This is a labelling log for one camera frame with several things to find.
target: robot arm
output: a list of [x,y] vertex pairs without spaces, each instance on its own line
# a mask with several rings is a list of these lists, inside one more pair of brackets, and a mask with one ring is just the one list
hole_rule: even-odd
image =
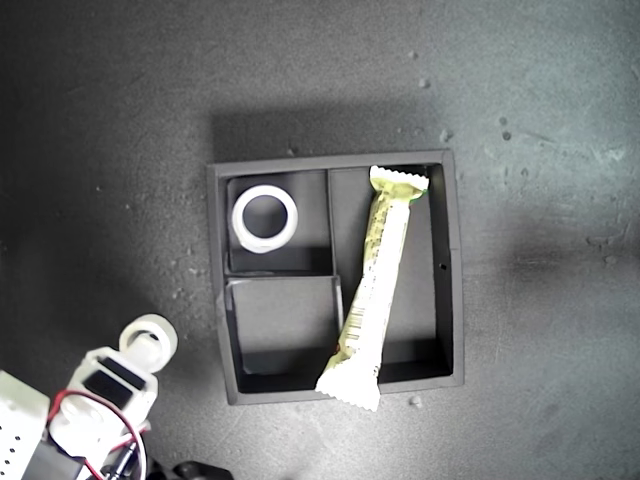
[[[84,458],[87,465],[100,470],[112,449],[122,443],[123,434],[129,433],[121,416],[136,430],[144,427],[158,396],[158,380],[153,374],[171,360],[177,345],[175,329],[166,319],[159,315],[138,318],[120,335],[119,351],[103,347],[87,353],[49,415],[49,401],[44,395],[0,372],[0,451],[12,454],[6,460],[0,458],[0,478],[37,480],[40,477],[31,477],[27,468],[34,453],[42,451],[57,458],[54,450],[38,448],[47,421],[51,440],[64,454]],[[134,455],[134,448],[125,447],[117,462],[126,460],[126,466],[138,458],[140,478],[145,478],[144,446],[137,441],[135,445],[138,454]],[[47,477],[52,478],[51,474],[49,470]],[[83,467],[77,478],[86,479],[91,474],[88,467]],[[107,478],[118,477],[109,472]]]

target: dark gray surface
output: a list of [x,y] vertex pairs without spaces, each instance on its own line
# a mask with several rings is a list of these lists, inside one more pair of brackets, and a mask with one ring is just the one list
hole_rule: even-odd
[[76,478],[82,467],[81,461],[61,453],[56,446],[40,442],[21,480],[69,480]]
[[334,277],[265,278],[232,285],[245,374],[302,374],[306,388],[313,389],[342,325],[335,282]]
[[[633,0],[3,2],[0,365],[53,393],[154,308],[181,338],[147,436],[166,462],[239,479],[637,478],[638,25]],[[441,148],[443,129],[465,386],[422,408],[385,396],[376,414],[226,406],[204,165]]]

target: wire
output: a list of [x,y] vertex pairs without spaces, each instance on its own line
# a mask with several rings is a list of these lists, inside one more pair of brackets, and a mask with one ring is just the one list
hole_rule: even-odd
[[[151,424],[146,420],[138,427],[138,431],[140,432],[141,435],[143,433],[148,432],[149,430],[151,430]],[[126,435],[121,436],[118,443],[113,447],[111,447],[111,451],[115,452],[117,449],[124,447],[128,443],[131,443],[132,440],[133,440],[133,436],[130,433],[127,433]]]
[[98,480],[105,480],[102,474],[91,466],[91,464],[89,463],[89,460],[87,459],[84,460],[84,466],[87,467],[87,469],[91,472],[91,475],[96,477]]
[[[56,416],[56,414],[60,410],[60,405],[62,401],[66,397],[69,397],[71,395],[78,395],[80,397],[85,397],[85,398],[88,398],[89,400],[93,400],[94,402],[99,403],[103,407],[106,407],[109,410],[111,410],[111,412],[113,412],[113,414],[116,415],[122,423],[124,423],[125,427],[127,427],[127,430],[129,430],[129,433],[133,437],[133,441],[138,446],[138,461],[140,462],[140,480],[146,480],[147,452],[144,447],[144,442],[142,441],[142,437],[140,436],[140,432],[138,432],[138,430],[133,428],[133,426],[131,425],[131,422],[127,420],[127,417],[124,415],[122,410],[120,410],[118,407],[116,407],[113,403],[109,402],[108,400],[105,400],[104,398],[99,397],[98,395],[95,395],[91,392],[85,392],[82,390],[68,390],[68,389],[62,390],[56,395],[53,401],[53,406],[51,407],[51,410],[49,411],[49,415],[47,417],[47,423],[53,420],[53,417]],[[91,466],[88,460],[85,459],[84,463],[87,469],[91,472],[91,475],[96,477],[98,480],[104,480],[104,477],[102,476],[102,474],[100,474],[100,472],[98,472],[93,466]]]

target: white plastic part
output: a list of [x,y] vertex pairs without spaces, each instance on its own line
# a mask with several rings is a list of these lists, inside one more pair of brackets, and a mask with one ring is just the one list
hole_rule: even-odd
[[49,399],[0,371],[0,478],[19,480],[42,439]]
[[[171,360],[177,345],[177,334],[166,319],[159,315],[144,315],[129,324],[120,335],[122,351],[103,347],[88,352],[67,388],[87,391],[86,379],[102,372],[131,391],[132,396],[122,413],[132,425],[140,426],[158,397],[158,379],[153,373]],[[104,365],[106,359],[143,380],[144,386],[138,389],[115,374]],[[100,468],[111,448],[128,432],[108,408],[84,397],[69,396],[62,401],[60,411],[49,424],[49,433],[67,454],[85,457],[95,468]],[[88,476],[85,468],[78,478]]]
[[143,315],[127,325],[120,334],[120,353],[150,373],[162,370],[177,348],[176,330],[160,315]]
[[[244,223],[244,209],[249,202],[258,197],[273,197],[279,200],[287,211],[284,228],[273,237],[257,237],[249,231]],[[298,228],[298,208],[291,196],[281,188],[273,185],[256,185],[246,190],[233,206],[231,225],[240,241],[240,245],[253,253],[267,253],[287,244]]]

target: debris speck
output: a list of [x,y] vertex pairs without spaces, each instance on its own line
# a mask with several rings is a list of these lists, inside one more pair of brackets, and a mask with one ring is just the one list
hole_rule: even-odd
[[440,133],[440,141],[442,143],[447,143],[449,140],[453,138],[453,132],[451,130],[447,130],[446,128],[442,130]]
[[418,395],[414,395],[409,399],[409,405],[416,408],[422,408],[422,399]]
[[602,152],[602,159],[609,162],[619,162],[627,154],[627,150],[624,147],[610,148]]

